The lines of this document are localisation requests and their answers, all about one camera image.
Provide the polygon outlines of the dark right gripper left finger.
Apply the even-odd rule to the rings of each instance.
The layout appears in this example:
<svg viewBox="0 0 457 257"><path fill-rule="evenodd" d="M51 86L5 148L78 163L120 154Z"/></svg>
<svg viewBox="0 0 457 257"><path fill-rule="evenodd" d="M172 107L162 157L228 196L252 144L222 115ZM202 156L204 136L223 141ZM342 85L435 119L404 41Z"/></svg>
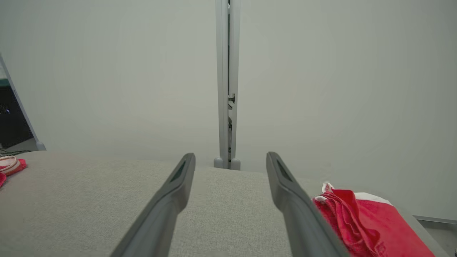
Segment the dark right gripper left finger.
<svg viewBox="0 0 457 257"><path fill-rule="evenodd" d="M195 161L193 153L182 157L111 257L168 257L177 217L189 202Z"/></svg>

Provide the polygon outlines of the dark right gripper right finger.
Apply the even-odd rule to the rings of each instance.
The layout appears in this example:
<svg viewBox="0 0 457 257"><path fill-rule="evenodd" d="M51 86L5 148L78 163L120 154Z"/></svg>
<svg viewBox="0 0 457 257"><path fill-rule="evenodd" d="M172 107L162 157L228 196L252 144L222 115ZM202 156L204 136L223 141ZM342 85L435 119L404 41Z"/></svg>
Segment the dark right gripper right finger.
<svg viewBox="0 0 457 257"><path fill-rule="evenodd" d="M284 216L293 257L351 257L278 153L266 154L274 205Z"/></svg>

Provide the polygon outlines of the red garment with white trim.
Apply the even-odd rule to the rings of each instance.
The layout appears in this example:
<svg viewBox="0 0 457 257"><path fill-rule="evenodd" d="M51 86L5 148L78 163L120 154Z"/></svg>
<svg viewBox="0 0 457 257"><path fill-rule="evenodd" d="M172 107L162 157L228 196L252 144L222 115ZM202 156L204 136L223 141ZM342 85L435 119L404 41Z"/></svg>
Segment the red garment with white trim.
<svg viewBox="0 0 457 257"><path fill-rule="evenodd" d="M313 203L352 257L435 257L382 197L324 183Z"/></svg>

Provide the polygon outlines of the red garment white striped hem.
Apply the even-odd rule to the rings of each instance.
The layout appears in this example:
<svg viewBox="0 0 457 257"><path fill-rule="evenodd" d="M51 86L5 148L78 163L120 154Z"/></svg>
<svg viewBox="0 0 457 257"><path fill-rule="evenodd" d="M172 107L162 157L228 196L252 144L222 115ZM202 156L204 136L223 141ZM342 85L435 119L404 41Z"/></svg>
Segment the red garment white striped hem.
<svg viewBox="0 0 457 257"><path fill-rule="evenodd" d="M27 168L24 159L18 159L16 156L0 157L0 188L3 186L7 177L16 174Z"/></svg>

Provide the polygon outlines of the grey partition bottom rail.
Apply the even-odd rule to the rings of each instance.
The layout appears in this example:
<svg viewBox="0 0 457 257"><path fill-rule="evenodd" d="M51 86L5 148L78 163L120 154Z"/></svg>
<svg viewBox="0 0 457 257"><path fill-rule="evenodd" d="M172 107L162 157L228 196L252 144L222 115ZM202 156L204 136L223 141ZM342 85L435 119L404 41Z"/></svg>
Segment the grey partition bottom rail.
<svg viewBox="0 0 457 257"><path fill-rule="evenodd" d="M421 215L413 215L418 221L436 222L436 223L449 223L457 225L457 220L451 220L447 218L435 218Z"/></svg>

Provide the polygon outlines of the grey metal partition post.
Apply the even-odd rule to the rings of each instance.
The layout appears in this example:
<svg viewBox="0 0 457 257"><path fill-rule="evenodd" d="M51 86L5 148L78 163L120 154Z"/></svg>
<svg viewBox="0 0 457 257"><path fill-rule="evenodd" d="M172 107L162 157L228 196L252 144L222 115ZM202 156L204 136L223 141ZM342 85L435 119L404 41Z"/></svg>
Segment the grey metal partition post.
<svg viewBox="0 0 457 257"><path fill-rule="evenodd" d="M219 157L224 160L224 169L230 169L231 159L237 159L241 3L215 1Z"/></svg>

